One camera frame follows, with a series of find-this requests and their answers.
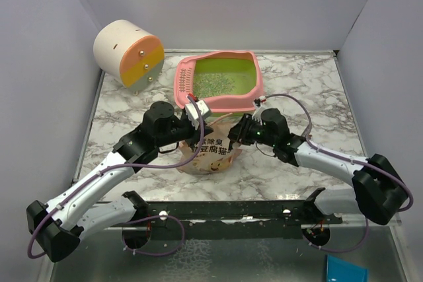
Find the cream cylindrical cat house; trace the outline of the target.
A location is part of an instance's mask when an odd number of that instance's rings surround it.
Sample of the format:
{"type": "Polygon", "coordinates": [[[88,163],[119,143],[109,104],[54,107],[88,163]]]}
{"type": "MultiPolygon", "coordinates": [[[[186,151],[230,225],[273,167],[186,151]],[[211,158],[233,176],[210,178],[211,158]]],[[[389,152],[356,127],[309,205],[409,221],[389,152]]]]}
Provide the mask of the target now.
{"type": "Polygon", "coordinates": [[[128,20],[115,20],[96,36],[97,65],[133,94],[146,89],[163,68],[165,51],[160,39],[128,20]]]}

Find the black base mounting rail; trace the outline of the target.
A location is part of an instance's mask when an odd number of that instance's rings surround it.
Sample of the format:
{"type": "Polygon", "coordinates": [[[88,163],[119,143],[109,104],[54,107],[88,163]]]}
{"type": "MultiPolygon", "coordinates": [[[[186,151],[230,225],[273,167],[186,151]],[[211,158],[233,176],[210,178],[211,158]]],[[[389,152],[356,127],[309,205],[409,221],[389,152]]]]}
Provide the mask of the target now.
{"type": "Polygon", "coordinates": [[[125,192],[135,207],[131,237],[172,241],[254,238],[300,239],[303,225],[338,225],[340,217],[325,215],[306,200],[266,201],[145,201],[125,192]]]}

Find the pink and green litter box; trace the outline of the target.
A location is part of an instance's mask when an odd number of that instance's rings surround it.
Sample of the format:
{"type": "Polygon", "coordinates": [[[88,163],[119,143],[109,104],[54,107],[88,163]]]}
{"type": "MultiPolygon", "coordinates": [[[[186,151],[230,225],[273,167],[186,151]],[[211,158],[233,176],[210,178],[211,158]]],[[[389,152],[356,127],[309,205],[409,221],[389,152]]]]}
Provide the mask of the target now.
{"type": "Polygon", "coordinates": [[[212,114],[251,113],[264,95],[262,72],[254,52],[215,51],[182,59],[174,76],[174,101],[179,108],[193,94],[212,114]]]}

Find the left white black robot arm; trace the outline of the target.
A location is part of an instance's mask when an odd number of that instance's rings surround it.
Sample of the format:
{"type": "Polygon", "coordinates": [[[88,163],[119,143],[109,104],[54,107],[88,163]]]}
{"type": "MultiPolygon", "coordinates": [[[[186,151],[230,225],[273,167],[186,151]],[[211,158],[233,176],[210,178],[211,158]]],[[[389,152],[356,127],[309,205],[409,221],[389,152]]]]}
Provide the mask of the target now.
{"type": "Polygon", "coordinates": [[[200,146],[206,135],[205,119],[211,110],[203,100],[189,97],[182,114],[163,101],[154,102],[142,122],[122,136],[105,159],[85,178],[46,203],[35,200],[26,208],[31,234],[27,255],[47,256],[59,262],[70,255],[82,239],[106,227],[125,223],[140,225],[146,210],[128,197],[94,210],[93,205],[112,188],[142,168],[153,168],[161,147],[192,141],[200,146]]]}

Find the orange cat litter bag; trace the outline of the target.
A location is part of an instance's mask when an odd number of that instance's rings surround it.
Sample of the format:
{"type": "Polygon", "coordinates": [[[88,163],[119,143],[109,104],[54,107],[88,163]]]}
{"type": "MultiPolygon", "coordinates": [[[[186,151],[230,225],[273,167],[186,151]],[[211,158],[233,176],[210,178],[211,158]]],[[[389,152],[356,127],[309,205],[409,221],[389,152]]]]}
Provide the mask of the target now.
{"type": "Polygon", "coordinates": [[[229,150],[227,137],[234,118],[229,113],[218,117],[210,123],[213,132],[205,136],[203,147],[198,155],[188,164],[177,168],[187,174],[215,174],[229,169],[233,161],[242,153],[238,144],[229,150]]]}

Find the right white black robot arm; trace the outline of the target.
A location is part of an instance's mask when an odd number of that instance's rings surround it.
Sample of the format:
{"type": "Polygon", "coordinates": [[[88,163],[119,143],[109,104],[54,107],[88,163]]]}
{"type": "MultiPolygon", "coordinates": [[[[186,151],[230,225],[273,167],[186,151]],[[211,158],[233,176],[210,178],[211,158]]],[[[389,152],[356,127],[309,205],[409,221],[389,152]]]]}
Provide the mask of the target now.
{"type": "Polygon", "coordinates": [[[303,208],[310,223],[319,223],[329,214],[361,214],[386,225],[412,203],[410,190],[384,156],[354,157],[320,147],[292,133],[286,118],[275,108],[243,115],[229,130],[228,138],[231,144],[269,146],[284,163],[316,170],[347,184],[346,189],[318,191],[303,208]]]}

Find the blue plastic object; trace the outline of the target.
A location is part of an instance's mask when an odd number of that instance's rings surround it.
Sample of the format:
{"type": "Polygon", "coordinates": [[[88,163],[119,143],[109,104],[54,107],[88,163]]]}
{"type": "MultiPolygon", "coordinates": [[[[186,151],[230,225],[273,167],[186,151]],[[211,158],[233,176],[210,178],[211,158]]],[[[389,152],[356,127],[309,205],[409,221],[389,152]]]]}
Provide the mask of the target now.
{"type": "Polygon", "coordinates": [[[367,282],[367,269],[350,262],[327,256],[326,281],[328,282],[367,282]]]}

